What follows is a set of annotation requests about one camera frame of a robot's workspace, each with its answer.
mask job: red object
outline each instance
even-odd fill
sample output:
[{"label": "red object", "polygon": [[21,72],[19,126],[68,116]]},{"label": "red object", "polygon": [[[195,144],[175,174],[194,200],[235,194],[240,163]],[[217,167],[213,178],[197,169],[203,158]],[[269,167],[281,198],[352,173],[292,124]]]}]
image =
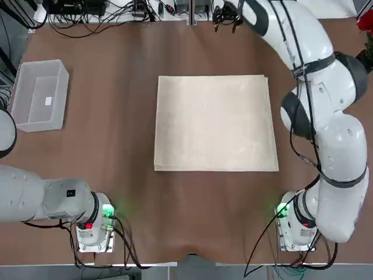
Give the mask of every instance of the red object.
[{"label": "red object", "polygon": [[369,10],[359,18],[357,21],[357,27],[361,31],[373,29],[373,10]]},{"label": "red object", "polygon": [[172,14],[172,15],[176,14],[175,9],[174,9],[173,7],[171,7],[169,4],[166,5],[166,10],[167,10],[170,14]]}]

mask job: floor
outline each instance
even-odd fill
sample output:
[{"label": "floor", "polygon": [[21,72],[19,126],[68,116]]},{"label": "floor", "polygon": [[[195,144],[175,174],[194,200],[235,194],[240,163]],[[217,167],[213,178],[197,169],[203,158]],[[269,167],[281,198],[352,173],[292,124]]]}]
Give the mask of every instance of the floor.
[{"label": "floor", "polygon": [[[154,267],[142,273],[133,268],[133,280],[239,280],[242,279],[244,265],[216,265],[199,257],[189,256],[179,262],[177,267]],[[256,280],[291,280],[299,277],[289,276],[278,270],[276,274],[272,267],[264,267],[250,275],[247,279]],[[307,271],[303,280],[368,280],[373,274],[373,265],[335,265],[326,271]],[[85,269],[73,266],[43,266],[43,267],[0,267],[2,280],[92,280],[116,277],[118,269]]]}]

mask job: gray robot arm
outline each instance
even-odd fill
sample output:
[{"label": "gray robot arm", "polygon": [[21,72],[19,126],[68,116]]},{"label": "gray robot arm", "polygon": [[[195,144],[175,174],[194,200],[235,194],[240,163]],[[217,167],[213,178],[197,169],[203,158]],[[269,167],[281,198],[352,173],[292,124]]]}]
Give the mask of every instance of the gray robot arm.
[{"label": "gray robot arm", "polygon": [[[16,125],[6,108],[0,108],[0,158],[16,142]],[[63,219],[74,223],[79,248],[105,252],[111,240],[114,215],[106,195],[91,192],[83,180],[42,180],[38,175],[0,165],[0,222]]]}]

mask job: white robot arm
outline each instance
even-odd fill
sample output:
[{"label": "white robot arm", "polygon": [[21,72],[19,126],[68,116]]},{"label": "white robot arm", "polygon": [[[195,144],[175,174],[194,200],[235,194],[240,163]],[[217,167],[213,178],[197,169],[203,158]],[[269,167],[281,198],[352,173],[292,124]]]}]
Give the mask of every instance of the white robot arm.
[{"label": "white robot arm", "polygon": [[[224,6],[272,46],[299,79],[298,94],[294,89],[283,99],[281,117],[287,129],[292,125],[299,137],[312,140],[314,129],[318,145],[321,178],[298,194],[279,219],[281,249],[307,250],[316,229],[333,242],[348,241],[367,191],[369,170],[363,126],[343,110],[365,93],[366,70],[354,57],[334,52],[322,25],[297,1],[228,0]],[[294,194],[288,192],[280,205]]]}]

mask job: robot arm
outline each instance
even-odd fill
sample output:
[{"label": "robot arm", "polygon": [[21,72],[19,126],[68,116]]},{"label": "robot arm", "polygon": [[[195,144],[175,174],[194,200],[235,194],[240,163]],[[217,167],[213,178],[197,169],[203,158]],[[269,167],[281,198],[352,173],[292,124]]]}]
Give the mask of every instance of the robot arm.
[{"label": "robot arm", "polygon": [[[281,117],[288,130],[292,125],[299,137],[311,140],[314,129],[322,174],[312,188],[296,196],[286,216],[279,220],[285,250],[307,250],[316,229],[338,243],[348,241],[354,231],[368,187],[367,143],[359,120],[343,110],[365,93],[367,72],[354,57],[334,53],[328,35],[305,6],[297,1],[283,4],[293,23],[302,59],[282,1],[228,0],[224,5],[241,15],[298,78],[299,94],[294,89],[284,97]],[[294,194],[288,192],[282,203]]]},{"label": "robot arm", "polygon": [[[0,132],[3,158],[16,142],[15,122],[4,107],[0,107]],[[0,193],[0,222],[64,219],[76,224],[81,251],[112,250],[114,222],[109,217],[114,208],[106,195],[91,192],[85,181],[42,180],[32,172],[0,165]]]},{"label": "robot arm", "polygon": [[0,104],[0,158],[9,154],[15,146],[17,138],[16,125],[12,116]]}]

